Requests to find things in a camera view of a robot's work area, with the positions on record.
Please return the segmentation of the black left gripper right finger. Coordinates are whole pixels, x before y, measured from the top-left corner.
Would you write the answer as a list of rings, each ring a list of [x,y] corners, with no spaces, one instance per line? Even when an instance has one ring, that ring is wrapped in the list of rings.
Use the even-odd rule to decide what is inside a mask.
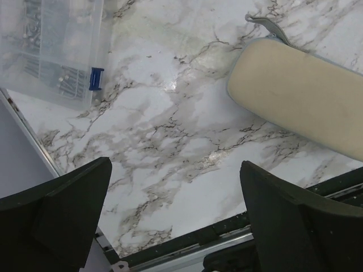
[[[250,161],[240,184],[262,271],[362,271],[362,208],[296,186]]]

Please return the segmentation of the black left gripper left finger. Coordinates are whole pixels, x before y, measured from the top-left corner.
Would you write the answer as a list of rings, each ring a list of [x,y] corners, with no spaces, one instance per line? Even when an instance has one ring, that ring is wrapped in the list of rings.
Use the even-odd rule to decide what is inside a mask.
[[[100,157],[1,198],[1,271],[79,271],[86,266],[112,173]]]

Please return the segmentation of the beige zippered umbrella case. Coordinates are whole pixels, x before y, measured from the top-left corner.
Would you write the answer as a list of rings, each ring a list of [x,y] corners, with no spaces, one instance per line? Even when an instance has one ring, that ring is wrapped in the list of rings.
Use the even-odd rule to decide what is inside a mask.
[[[269,31],[242,50],[229,96],[257,116],[355,160],[362,160],[362,74],[293,45],[267,17]]]

